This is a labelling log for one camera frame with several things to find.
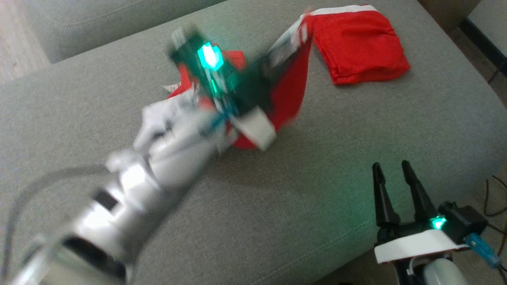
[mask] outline black baseboard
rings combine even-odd
[[[463,33],[484,53],[484,55],[500,72],[507,77],[507,63],[505,55],[477,28],[470,20],[465,19],[459,25]]]

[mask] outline floor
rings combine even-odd
[[[456,29],[449,33],[449,37],[460,48],[463,54],[475,66],[485,80],[491,78],[495,66],[473,45],[473,43]],[[24,13],[23,1],[0,0],[0,85],[29,73],[49,67],[50,63],[43,53],[37,38],[28,24]],[[491,83],[491,87],[507,107],[507,79],[499,74]],[[498,176],[507,181],[507,169],[503,169]],[[472,205],[482,209],[485,188],[477,189],[474,193],[457,201],[459,205]],[[502,208],[506,201],[506,189],[500,184],[491,184],[491,211]],[[499,228],[504,225],[506,216],[491,219],[490,222]],[[483,238],[499,247],[501,235],[487,230]],[[454,255],[455,262],[470,284],[501,284],[496,272],[490,270],[486,263],[473,252],[461,252]],[[341,282],[351,282],[355,285],[385,285],[396,284],[394,269],[391,265],[378,265],[373,251],[369,251],[336,270],[315,285],[337,285]]]

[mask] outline blue connector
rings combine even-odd
[[[499,268],[502,266],[502,261],[496,256],[495,251],[485,242],[478,234],[471,233],[465,238],[465,243],[470,246],[476,254],[480,255],[491,268]]]

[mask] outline folded red cloth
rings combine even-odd
[[[314,41],[334,84],[392,80],[410,68],[389,20],[373,6],[324,8],[309,14]]]

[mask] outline gray sofa cushion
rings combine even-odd
[[[371,4],[391,21],[411,70],[391,82],[335,87],[313,49],[295,123],[264,153],[232,149],[215,161],[146,247],[137,284],[309,283],[373,247],[374,162],[382,163],[405,221],[413,209],[403,159],[436,205],[497,171],[507,156],[500,100],[416,1]],[[0,222],[16,189],[35,177],[103,162],[131,145],[141,108],[164,98],[160,84],[179,80],[164,54],[178,26],[196,23],[223,48],[251,58],[309,5],[230,0],[1,86]],[[75,214],[99,183],[62,181],[38,195],[19,225],[14,261],[36,233]]]
[[[25,0],[53,63],[224,0]]]

